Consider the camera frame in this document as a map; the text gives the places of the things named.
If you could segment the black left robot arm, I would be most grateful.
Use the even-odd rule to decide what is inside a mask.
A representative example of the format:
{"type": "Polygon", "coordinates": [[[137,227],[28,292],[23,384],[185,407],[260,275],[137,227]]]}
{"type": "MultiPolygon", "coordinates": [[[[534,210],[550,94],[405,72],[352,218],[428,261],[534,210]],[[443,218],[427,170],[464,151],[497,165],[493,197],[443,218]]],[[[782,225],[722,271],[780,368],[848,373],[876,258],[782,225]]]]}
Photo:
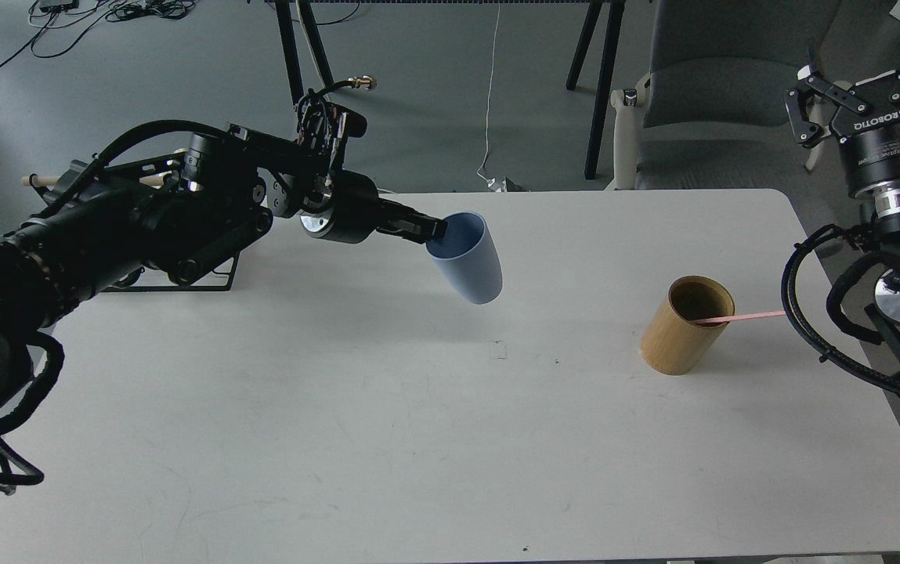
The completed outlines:
{"type": "Polygon", "coordinates": [[[35,186],[45,210],[0,238],[0,492],[44,474],[3,442],[58,382],[63,347],[45,329],[145,269],[185,287],[264,237],[276,218],[299,217],[313,238],[357,244],[372,233],[425,244],[445,220],[379,196],[345,168],[363,115],[328,100],[356,76],[304,93],[293,140],[245,126],[184,119],[135,126],[53,186],[35,186]]]}

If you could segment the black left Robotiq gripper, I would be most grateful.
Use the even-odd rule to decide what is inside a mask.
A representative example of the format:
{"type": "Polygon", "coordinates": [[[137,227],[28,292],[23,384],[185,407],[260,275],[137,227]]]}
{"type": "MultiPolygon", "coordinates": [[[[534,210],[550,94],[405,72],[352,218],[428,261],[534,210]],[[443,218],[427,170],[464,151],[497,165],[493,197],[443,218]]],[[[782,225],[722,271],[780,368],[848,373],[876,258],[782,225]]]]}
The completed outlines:
{"type": "Polygon", "coordinates": [[[446,220],[379,197],[377,186],[366,175],[340,171],[331,174],[329,181],[329,208],[300,215],[311,238],[354,245],[378,232],[422,245],[446,235],[446,220]]]}

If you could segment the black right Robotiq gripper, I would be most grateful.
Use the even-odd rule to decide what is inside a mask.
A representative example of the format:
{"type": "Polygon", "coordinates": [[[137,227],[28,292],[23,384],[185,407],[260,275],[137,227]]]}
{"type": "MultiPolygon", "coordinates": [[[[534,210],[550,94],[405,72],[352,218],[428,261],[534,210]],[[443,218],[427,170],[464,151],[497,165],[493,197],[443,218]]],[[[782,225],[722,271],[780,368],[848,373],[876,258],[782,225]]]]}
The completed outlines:
{"type": "Polygon", "coordinates": [[[900,92],[894,82],[843,87],[815,65],[798,69],[785,93],[794,142],[814,149],[830,134],[839,139],[848,196],[872,202],[878,218],[900,215],[900,92]],[[830,119],[825,112],[836,110],[830,119]]]}

